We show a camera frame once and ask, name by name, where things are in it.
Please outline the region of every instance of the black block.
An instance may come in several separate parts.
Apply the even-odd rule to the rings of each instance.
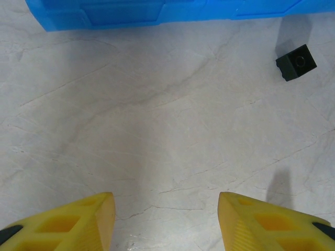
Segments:
[[[286,81],[298,78],[317,67],[305,44],[278,58],[276,64]]]

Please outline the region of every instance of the blue plastic container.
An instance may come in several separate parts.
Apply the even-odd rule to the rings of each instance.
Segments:
[[[46,31],[333,12],[335,0],[26,0]]]

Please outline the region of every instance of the blue tray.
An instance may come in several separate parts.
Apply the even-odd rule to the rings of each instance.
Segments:
[[[26,0],[46,31],[333,12],[335,0]]]

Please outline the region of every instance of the table surface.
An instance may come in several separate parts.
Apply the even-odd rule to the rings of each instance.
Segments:
[[[102,191],[111,250],[224,250],[232,191],[335,223],[335,15],[46,33],[0,3],[0,227]],[[285,82],[306,43],[318,67]]]

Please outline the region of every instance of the yellow plastic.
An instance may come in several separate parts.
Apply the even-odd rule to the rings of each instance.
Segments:
[[[99,193],[9,225],[23,229],[0,251],[108,251],[114,221],[113,194]]]
[[[335,242],[312,225],[330,223],[309,214],[222,192],[218,216],[226,251],[335,250]]]

